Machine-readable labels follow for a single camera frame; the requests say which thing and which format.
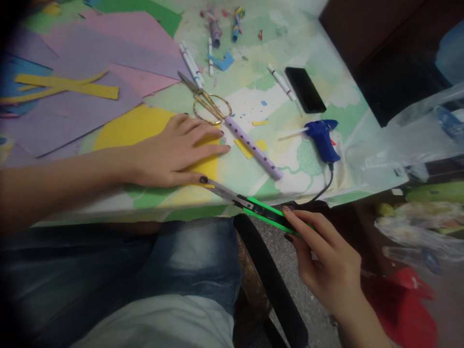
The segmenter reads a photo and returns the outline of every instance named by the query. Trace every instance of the leg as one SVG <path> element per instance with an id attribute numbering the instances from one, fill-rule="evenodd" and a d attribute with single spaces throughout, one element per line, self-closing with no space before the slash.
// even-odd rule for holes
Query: leg
<path id="1" fill-rule="evenodd" d="M 8 241 L 2 272 L 29 338 L 67 347 L 124 306 L 152 246 L 101 225 L 31 229 Z"/>
<path id="2" fill-rule="evenodd" d="M 231 218 L 164 223 L 131 300 L 176 293 L 218 302 L 233 315 L 242 271 Z"/>

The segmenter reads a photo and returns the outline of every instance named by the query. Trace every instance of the table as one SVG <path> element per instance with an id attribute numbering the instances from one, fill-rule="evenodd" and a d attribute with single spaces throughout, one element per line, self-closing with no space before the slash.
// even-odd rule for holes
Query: table
<path id="1" fill-rule="evenodd" d="M 345 149 L 355 141 L 376 132 L 378 125 L 372 111 L 338 55 L 317 16 L 306 12 L 297 3 L 283 0 L 253 0 L 246 4 L 242 20 L 243 35 L 237 43 L 231 41 L 230 19 L 221 19 L 221 46 L 215 57 L 229 51 L 235 63 L 225 72 L 215 68 L 214 77 L 207 73 L 207 21 L 200 17 L 206 1 L 190 4 L 185 0 L 171 1 L 183 8 L 183 20 L 175 34 L 176 41 L 186 41 L 195 60 L 205 67 L 205 90 L 226 98 L 235 113 L 235 120 L 255 141 L 263 139 L 267 155 L 284 173 L 274 181 L 255 159 L 246 159 L 234 144 L 234 136 L 223 127 L 221 143 L 232 146 L 218 160 L 218 181 L 235 192 L 254 196 L 266 204 L 288 201 L 307 202 L 322 190 L 329 171 L 319 159 L 311 139 L 298 135 L 286 140 L 278 138 L 289 130 L 302 128 L 318 119 L 339 122 L 331 138 L 342 160 L 335 164 L 330 189 L 321 197 L 329 205 L 347 203 L 373 193 L 395 187 L 407 181 L 393 171 L 380 185 L 364 182 L 356 168 L 346 162 Z M 46 33 L 55 23 L 75 20 L 76 13 L 85 9 L 81 0 L 62 4 L 62 15 L 49 17 L 42 13 L 28 18 L 26 25 Z M 230 11 L 234 4 L 222 8 Z M 262 30 L 262 41 L 258 33 Z M 323 114 L 301 115 L 274 77 L 268 72 L 272 64 L 280 71 L 286 66 L 304 67 L 327 106 Z M 145 103 L 174 113 L 193 114 L 190 90 L 177 84 L 145 98 Z M 253 121 L 268 120 L 265 126 Z M 80 153 L 91 151 L 99 130 L 89 134 Z M 182 188 L 135 188 L 129 185 L 115 188 L 78 208 L 50 217 L 46 223 L 63 224 L 94 221 L 133 222 L 191 220 L 207 216 L 233 216 L 239 210 L 213 193 L 196 186 Z"/>

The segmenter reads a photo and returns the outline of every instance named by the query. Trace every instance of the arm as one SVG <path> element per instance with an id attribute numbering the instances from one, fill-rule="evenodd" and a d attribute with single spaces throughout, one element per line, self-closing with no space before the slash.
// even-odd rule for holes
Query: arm
<path id="1" fill-rule="evenodd" d="M 0 174 L 2 235 L 23 230 L 53 212 L 117 184 L 171 187 L 201 182 L 201 173 L 181 170 L 230 146 L 194 145 L 223 133 L 186 114 L 174 116 L 162 133 L 132 146 L 108 148 Z"/>
<path id="2" fill-rule="evenodd" d="M 391 348 L 392 345 L 361 290 L 361 257 L 322 214 L 290 211 L 284 215 L 302 238 L 291 240 L 303 283 L 339 323 L 350 348 Z M 313 225 L 315 232 L 307 224 Z M 318 260 L 311 258 L 311 250 Z"/>

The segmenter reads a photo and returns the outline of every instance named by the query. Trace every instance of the scissor blade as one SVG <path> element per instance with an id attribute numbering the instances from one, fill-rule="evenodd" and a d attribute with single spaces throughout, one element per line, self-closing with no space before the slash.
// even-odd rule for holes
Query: scissor blade
<path id="1" fill-rule="evenodd" d="M 180 71 L 177 71 L 179 74 L 180 78 L 184 80 L 185 84 L 194 92 L 198 92 L 199 89 L 197 86 L 195 86 L 184 74 L 182 74 Z"/>
<path id="2" fill-rule="evenodd" d="M 207 190 L 210 190 L 212 193 L 218 195 L 219 197 L 222 197 L 228 201 L 232 201 L 234 205 L 239 206 L 240 208 L 248 208 L 248 209 L 253 209 L 254 204 L 245 201 L 244 199 L 240 198 L 240 195 L 235 193 L 234 191 L 228 189 L 225 186 L 222 186 L 220 183 L 217 183 L 214 180 L 208 179 L 208 184 L 213 185 L 214 188 L 206 188 Z"/>

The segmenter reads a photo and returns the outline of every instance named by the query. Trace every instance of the blue glue gun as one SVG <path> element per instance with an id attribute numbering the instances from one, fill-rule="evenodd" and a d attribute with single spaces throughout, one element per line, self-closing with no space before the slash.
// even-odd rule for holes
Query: blue glue gun
<path id="1" fill-rule="evenodd" d="M 321 120 L 304 125 L 305 128 L 309 128 L 305 133 L 314 139 L 320 158 L 326 163 L 334 163 L 340 160 L 340 156 L 335 152 L 329 136 L 329 131 L 337 126 L 338 122 L 335 120 Z"/>

